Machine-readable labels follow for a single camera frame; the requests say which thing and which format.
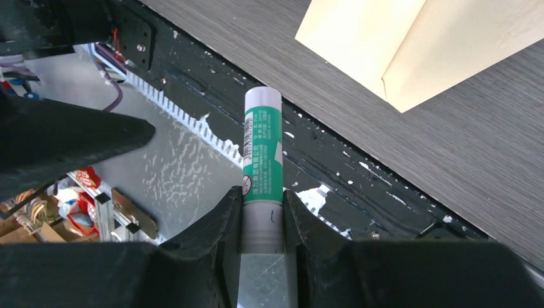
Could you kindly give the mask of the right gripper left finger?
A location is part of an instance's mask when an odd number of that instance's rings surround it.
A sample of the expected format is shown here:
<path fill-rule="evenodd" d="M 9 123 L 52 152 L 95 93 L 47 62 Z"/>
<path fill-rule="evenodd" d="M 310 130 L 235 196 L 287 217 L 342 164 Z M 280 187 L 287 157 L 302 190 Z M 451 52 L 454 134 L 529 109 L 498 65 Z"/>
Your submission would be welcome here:
<path fill-rule="evenodd" d="M 242 193 L 168 241 L 8 244 L 2 307 L 235 307 Z"/>

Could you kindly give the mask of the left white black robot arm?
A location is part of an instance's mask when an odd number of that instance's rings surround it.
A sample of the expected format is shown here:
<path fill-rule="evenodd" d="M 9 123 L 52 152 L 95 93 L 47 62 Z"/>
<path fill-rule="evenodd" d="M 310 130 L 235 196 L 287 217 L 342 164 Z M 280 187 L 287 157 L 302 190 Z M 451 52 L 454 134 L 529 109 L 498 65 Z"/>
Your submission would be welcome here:
<path fill-rule="evenodd" d="M 64 54 L 105 42 L 119 1 L 2 1 L 1 54 Z M 144 119 L 53 99 L 1 93 L 1 199 L 146 145 Z"/>

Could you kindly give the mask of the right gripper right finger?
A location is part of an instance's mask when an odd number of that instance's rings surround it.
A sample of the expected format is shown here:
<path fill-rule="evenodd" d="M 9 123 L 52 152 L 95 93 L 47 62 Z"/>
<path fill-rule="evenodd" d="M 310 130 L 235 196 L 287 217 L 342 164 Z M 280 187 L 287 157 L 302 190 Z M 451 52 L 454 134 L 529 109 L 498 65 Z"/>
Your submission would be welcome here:
<path fill-rule="evenodd" d="M 284 193 L 290 307 L 542 307 L 508 247 L 471 240 L 349 240 Z"/>

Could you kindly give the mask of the green white glue stick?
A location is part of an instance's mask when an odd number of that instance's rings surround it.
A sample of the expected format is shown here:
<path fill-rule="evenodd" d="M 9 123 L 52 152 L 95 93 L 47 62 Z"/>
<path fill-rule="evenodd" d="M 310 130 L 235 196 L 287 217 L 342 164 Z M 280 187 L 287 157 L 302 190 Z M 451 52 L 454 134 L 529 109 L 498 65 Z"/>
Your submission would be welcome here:
<path fill-rule="evenodd" d="M 282 96 L 254 87 L 244 97 L 241 253 L 284 253 Z"/>

